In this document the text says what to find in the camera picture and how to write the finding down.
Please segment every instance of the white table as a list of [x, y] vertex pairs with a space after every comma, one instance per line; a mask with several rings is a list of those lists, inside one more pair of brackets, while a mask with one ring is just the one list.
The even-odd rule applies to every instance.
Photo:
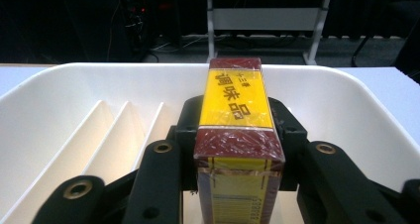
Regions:
[[[0, 64], [0, 96], [46, 67]], [[338, 68], [363, 82], [420, 145], [420, 86], [395, 67]]]

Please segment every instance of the plastic wrap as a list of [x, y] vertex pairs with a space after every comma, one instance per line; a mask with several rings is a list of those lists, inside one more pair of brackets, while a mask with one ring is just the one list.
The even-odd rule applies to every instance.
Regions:
[[210, 61], [194, 160], [205, 223], [268, 223], [285, 163], [259, 58]]

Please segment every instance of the white bin divider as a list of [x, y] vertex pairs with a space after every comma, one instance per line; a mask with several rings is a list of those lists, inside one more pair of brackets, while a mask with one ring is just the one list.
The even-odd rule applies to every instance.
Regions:
[[127, 101], [83, 174], [99, 176], [108, 184], [129, 173], [144, 138], [139, 114]]
[[98, 101], [0, 223], [32, 222], [60, 184], [81, 174], [113, 120], [108, 105]]
[[155, 117], [152, 120], [151, 127], [149, 128], [148, 133], [146, 134], [145, 140], [141, 147], [141, 151], [139, 152], [138, 156], [136, 157], [136, 161], [132, 167], [132, 171], [136, 170], [140, 167], [140, 163], [142, 162], [143, 153], [150, 143], [161, 140], [166, 138], [167, 132], [172, 124], [170, 124], [168, 117], [167, 107], [164, 105], [163, 102], [157, 108], [157, 112], [155, 113]]

